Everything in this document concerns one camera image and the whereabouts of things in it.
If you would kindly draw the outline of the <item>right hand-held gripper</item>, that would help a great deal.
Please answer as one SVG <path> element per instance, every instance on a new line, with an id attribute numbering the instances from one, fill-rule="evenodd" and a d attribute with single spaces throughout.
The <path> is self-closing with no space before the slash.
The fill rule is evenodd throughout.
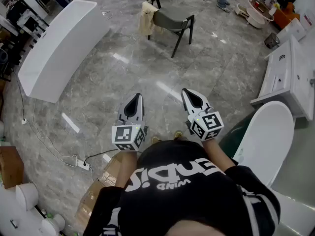
<path id="1" fill-rule="evenodd" d="M 181 92 L 184 109 L 188 113 L 190 131 L 201 141 L 215 138 L 224 128 L 223 121 L 218 111 L 214 112 L 207 98 L 201 93 L 183 88 Z M 195 114 L 195 108 L 207 108 Z"/>

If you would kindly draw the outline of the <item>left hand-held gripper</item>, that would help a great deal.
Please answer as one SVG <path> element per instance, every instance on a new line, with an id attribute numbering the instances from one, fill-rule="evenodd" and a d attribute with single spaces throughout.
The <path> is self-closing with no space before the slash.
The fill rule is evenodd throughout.
<path id="1" fill-rule="evenodd" d="M 118 119 L 112 126 L 112 144 L 119 151 L 140 151 L 148 130 L 142 121 L 143 116 L 143 97 L 140 93 L 132 95 L 119 107 Z"/>

